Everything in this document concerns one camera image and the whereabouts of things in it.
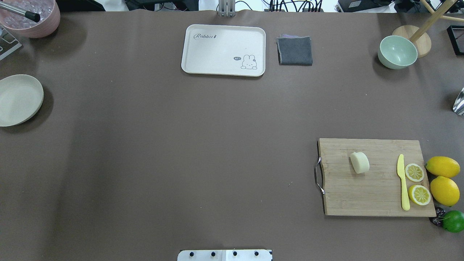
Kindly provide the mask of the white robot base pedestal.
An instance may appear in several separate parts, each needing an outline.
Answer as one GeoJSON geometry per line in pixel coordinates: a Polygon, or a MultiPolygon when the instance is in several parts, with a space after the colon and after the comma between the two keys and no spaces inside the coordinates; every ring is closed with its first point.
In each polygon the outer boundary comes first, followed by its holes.
{"type": "Polygon", "coordinates": [[[178,261],[272,261],[268,249],[182,250],[178,261]]]}

